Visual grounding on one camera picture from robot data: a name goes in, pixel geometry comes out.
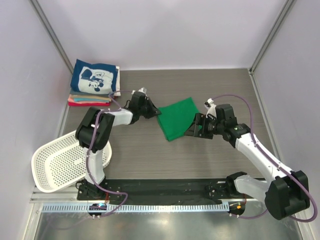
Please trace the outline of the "green t shirt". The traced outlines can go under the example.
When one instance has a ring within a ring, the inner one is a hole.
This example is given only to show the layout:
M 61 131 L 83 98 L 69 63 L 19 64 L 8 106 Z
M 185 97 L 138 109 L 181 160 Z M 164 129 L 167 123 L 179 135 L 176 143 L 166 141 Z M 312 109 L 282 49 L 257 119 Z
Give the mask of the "green t shirt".
M 159 110 L 161 114 L 157 116 L 157 121 L 169 142 L 183 137 L 195 115 L 199 113 L 192 97 L 160 107 Z

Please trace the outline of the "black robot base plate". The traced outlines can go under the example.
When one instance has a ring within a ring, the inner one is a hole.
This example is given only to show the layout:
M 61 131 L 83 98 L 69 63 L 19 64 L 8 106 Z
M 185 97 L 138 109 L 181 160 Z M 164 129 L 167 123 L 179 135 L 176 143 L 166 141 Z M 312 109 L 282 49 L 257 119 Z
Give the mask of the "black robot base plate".
M 223 200 L 252 198 L 243 193 L 229 193 L 223 178 L 106 179 L 100 186 L 127 193 L 125 204 L 136 206 L 218 205 Z

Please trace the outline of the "white perforated plastic basket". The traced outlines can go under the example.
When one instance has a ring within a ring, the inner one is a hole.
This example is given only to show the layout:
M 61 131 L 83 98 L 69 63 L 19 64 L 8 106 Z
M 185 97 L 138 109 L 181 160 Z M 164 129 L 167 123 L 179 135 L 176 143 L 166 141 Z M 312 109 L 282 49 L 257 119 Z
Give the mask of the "white perforated plastic basket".
M 53 193 L 80 180 L 90 179 L 86 166 L 87 149 L 72 131 L 38 148 L 31 159 L 32 176 L 43 193 Z

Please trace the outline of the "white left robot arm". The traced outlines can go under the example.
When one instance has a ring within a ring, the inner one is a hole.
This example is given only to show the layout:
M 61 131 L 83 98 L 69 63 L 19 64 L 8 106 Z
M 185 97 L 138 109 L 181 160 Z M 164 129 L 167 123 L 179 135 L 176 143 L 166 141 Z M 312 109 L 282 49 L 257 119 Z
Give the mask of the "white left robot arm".
M 109 143 L 113 127 L 132 125 L 140 117 L 150 119 L 161 115 L 162 112 L 152 102 L 143 90 L 133 91 L 131 99 L 122 107 L 115 110 L 90 107 L 76 129 L 75 138 L 85 153 L 85 180 L 91 186 L 88 193 L 95 200 L 101 200 L 106 193 L 125 195 L 106 189 L 102 185 L 106 179 L 103 168 L 103 150 Z

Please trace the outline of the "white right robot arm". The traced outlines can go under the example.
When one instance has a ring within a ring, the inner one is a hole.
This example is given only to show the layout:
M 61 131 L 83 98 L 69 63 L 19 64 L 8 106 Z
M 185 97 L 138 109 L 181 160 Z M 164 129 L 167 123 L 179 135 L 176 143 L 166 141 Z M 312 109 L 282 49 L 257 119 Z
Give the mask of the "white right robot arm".
M 238 123 L 230 104 L 205 102 L 207 113 L 197 113 L 186 136 L 213 139 L 222 136 L 234 149 L 247 157 L 262 174 L 264 181 L 240 171 L 225 179 L 225 192 L 231 198 L 250 196 L 264 203 L 277 220 L 290 217 L 310 207 L 311 197 L 307 175 L 293 171 L 270 153 L 257 139 L 251 128 Z

